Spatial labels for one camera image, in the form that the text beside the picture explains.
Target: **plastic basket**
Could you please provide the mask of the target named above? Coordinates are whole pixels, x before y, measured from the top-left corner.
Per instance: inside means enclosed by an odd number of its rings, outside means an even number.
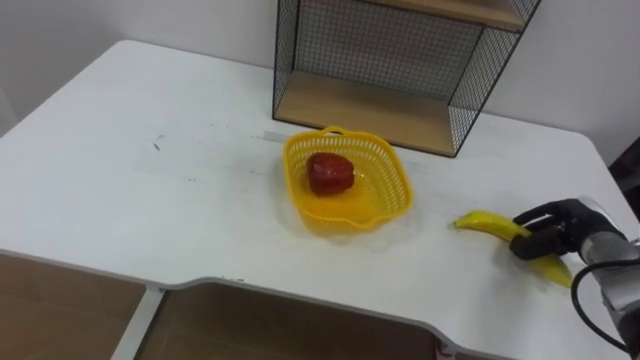
[[[355,182],[345,192],[320,197],[307,179],[307,160],[317,152],[339,154],[355,168]],[[289,138],[283,150],[287,187],[303,221],[313,230],[368,230],[404,214],[413,193],[393,148],[368,133],[338,127],[306,131]]]

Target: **banana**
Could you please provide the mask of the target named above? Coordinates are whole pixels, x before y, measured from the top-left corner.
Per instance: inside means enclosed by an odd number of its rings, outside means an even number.
[[[454,221],[453,226],[458,229],[486,232],[499,237],[507,243],[511,242],[516,235],[524,237],[531,235],[529,230],[514,223],[511,219],[484,210],[468,213]],[[567,288],[571,287],[571,272],[558,256],[548,255],[528,261],[528,263],[547,280]]]

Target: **wire mesh frame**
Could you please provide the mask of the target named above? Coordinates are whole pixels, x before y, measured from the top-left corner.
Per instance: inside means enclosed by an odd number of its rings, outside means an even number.
[[[529,26],[541,0],[510,0],[525,21],[521,32],[505,31],[486,27],[473,51],[465,72],[460,79],[451,101],[449,101],[449,121],[451,137],[458,156],[480,112],[493,92],[500,76],[511,59],[522,34]]]
[[[362,1],[301,0],[294,68],[449,101],[482,27]]]
[[[306,0],[279,0],[278,20],[276,30],[276,51],[274,64],[274,90],[273,90],[273,118],[275,119],[277,107],[284,96],[291,73],[298,63],[297,51],[298,32],[300,31],[301,1]],[[365,0],[333,0],[350,1],[355,3]],[[455,90],[449,99],[449,113],[451,122],[451,136],[456,157],[470,133],[475,121],[486,104],[493,88],[502,75],[506,64],[520,41],[522,33],[526,30],[540,0],[506,0],[511,7],[524,20],[525,27],[521,32],[499,27],[483,26],[473,46],[473,51],[468,59],[464,71],[460,75]],[[368,3],[370,6],[389,7],[379,3]],[[411,10],[396,9],[397,11],[412,12]],[[442,18],[439,15],[421,16]]]
[[[295,61],[300,0],[278,0],[276,49],[273,63],[272,117],[287,90]]]

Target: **wooden board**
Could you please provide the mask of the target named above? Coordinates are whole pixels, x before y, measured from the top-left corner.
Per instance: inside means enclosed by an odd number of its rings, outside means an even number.
[[[392,144],[455,155],[444,101],[295,71],[278,120],[376,134]]]
[[[443,15],[454,19],[505,27],[514,31],[524,29],[524,22],[509,6],[509,0],[367,0],[379,4]]]

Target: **table top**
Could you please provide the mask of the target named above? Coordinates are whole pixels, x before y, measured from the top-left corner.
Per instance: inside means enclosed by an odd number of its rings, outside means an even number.
[[[116,44],[0,140],[0,251],[166,288],[231,282],[415,323],[474,354],[625,359],[568,289],[450,226],[589,195],[637,236],[586,137],[481,115],[456,159],[397,149],[407,215],[321,238],[286,193],[282,145],[303,128],[270,119],[271,91],[268,69]],[[593,279],[581,296],[614,333]]]

